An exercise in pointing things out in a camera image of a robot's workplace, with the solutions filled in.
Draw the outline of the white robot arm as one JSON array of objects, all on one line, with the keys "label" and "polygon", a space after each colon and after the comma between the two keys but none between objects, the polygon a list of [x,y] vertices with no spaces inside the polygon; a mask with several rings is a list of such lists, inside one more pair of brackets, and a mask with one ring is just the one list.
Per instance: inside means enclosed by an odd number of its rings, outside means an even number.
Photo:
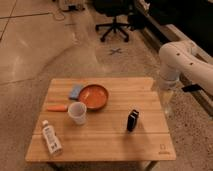
[{"label": "white robot arm", "polygon": [[158,85],[171,90],[183,73],[190,80],[213,95],[213,64],[195,57],[197,45],[193,41],[176,41],[164,44],[159,50],[161,67]]}]

